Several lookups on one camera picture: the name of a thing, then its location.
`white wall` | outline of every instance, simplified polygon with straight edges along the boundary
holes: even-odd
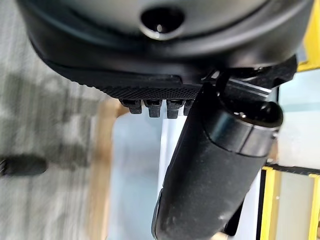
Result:
[[[283,84],[279,102],[285,111],[279,164],[320,169],[320,69]]]

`black mount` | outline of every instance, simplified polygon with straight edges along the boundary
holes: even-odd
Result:
[[[263,68],[215,68],[206,77],[201,79],[202,84],[216,85],[219,80],[223,85],[226,99],[242,102],[265,101],[273,88],[293,79],[297,71],[296,56],[287,61]],[[142,101],[149,108],[149,116],[158,118],[162,106],[162,99],[121,99],[122,105],[130,109],[132,114],[142,113]],[[188,115],[194,99],[168,99],[166,100],[167,118],[176,119],[178,111],[184,106],[183,114]]]

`yellow frame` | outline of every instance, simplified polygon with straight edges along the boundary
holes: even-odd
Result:
[[[266,171],[260,240],[274,240],[277,233],[281,172],[264,166]]]
[[[299,63],[298,72],[320,68],[320,0],[314,1],[303,43],[307,61]]]
[[[276,201],[276,196],[278,195],[281,182],[281,172],[266,166],[262,169],[266,170],[266,176],[260,240],[274,240],[277,230],[275,226],[277,225],[278,218],[278,201]],[[310,174],[309,177],[314,179],[314,186],[308,240],[316,240],[320,217],[320,175]]]
[[[309,177],[314,178],[314,186],[308,240],[316,240],[320,213],[320,175],[310,174]]]

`wooden surface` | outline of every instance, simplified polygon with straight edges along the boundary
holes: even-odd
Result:
[[[108,236],[113,128],[116,119],[127,112],[128,109],[114,98],[106,100],[99,107],[89,193],[88,235],[90,240],[105,240]]]

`black plastic housing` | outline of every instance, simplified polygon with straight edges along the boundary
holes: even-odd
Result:
[[[283,113],[276,103],[248,103],[239,114],[217,95],[205,84],[191,107],[155,209],[157,240],[209,240],[221,231],[277,137]]]
[[[313,0],[269,0],[218,31],[159,42],[101,27],[61,0],[16,1],[30,40],[48,66],[123,99],[153,99],[156,90],[155,99],[194,99],[213,67],[281,63],[300,46],[313,6]],[[126,94],[132,91],[137,95]]]

